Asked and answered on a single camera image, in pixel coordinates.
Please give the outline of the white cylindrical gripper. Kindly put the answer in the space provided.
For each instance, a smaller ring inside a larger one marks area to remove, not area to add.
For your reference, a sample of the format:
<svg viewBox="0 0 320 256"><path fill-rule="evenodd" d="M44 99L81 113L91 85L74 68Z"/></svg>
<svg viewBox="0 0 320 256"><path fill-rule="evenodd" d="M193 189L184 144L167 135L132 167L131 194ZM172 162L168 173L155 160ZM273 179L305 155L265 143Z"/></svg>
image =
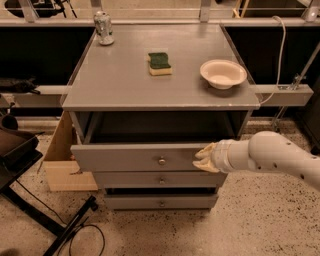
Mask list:
<svg viewBox="0 0 320 256"><path fill-rule="evenodd" d="M225 173L247 170L249 163L248 142L222 140L217 144L212 142L195 154L197 160L193 165L206 172Z"/></svg>

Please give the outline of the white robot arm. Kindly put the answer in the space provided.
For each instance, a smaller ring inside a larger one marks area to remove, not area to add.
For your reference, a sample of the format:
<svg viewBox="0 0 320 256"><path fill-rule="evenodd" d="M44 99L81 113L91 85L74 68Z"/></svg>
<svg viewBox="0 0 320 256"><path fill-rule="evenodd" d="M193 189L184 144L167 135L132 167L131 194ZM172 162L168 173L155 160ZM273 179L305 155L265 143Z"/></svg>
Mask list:
<svg viewBox="0 0 320 256"><path fill-rule="evenodd" d="M193 165L203 171L282 172L320 190L320 158L275 132L258 132L248 140L213 142L195 157Z"/></svg>

